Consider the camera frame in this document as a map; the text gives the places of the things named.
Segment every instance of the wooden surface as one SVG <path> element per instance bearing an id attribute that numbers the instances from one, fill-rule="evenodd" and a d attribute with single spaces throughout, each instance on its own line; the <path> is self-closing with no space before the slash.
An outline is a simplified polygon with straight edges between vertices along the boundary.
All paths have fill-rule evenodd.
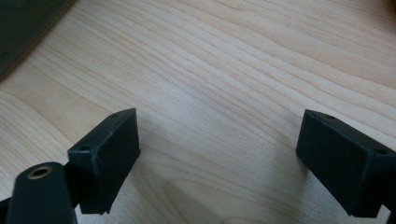
<path id="1" fill-rule="evenodd" d="M 348 217 L 295 147 L 309 108 L 396 148 L 395 71 L 393 0 L 78 0 L 0 83 L 0 199 L 135 107 L 141 157 L 79 223 L 385 223 Z"/>

